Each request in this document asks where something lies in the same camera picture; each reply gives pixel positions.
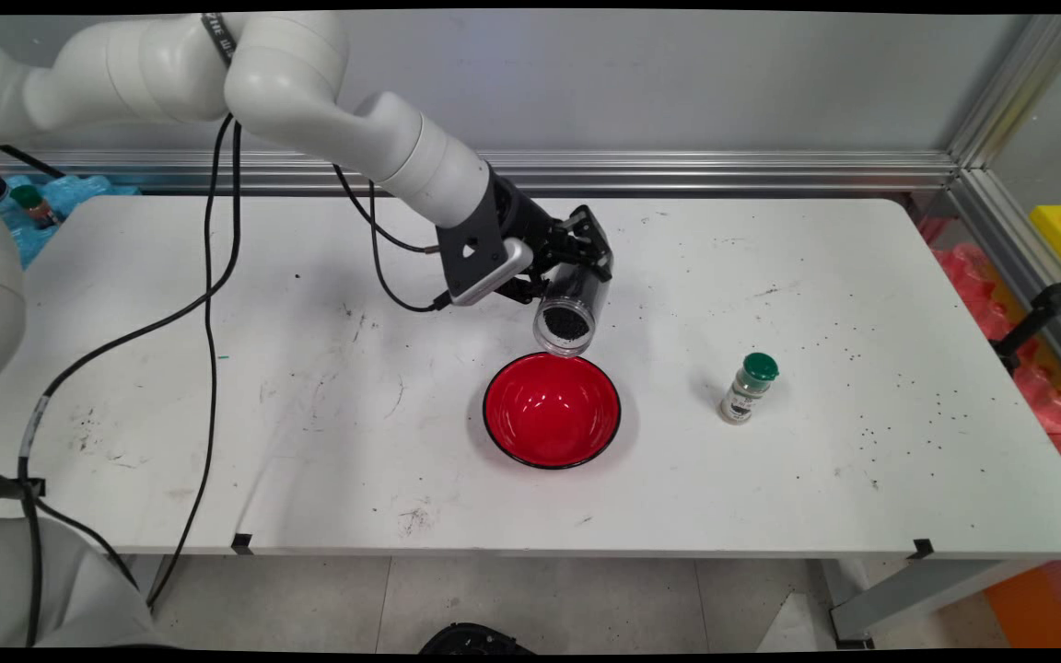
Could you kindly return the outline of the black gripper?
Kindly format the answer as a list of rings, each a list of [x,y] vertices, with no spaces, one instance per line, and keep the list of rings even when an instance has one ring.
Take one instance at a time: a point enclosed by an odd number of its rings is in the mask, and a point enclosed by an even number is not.
[[[498,286],[499,295],[530,306],[546,297],[546,275],[560,264],[586,268],[602,283],[612,280],[613,250],[589,206],[579,205],[568,217],[556,219],[507,178],[490,173],[490,185],[502,238],[522,240],[530,248],[530,267]]]

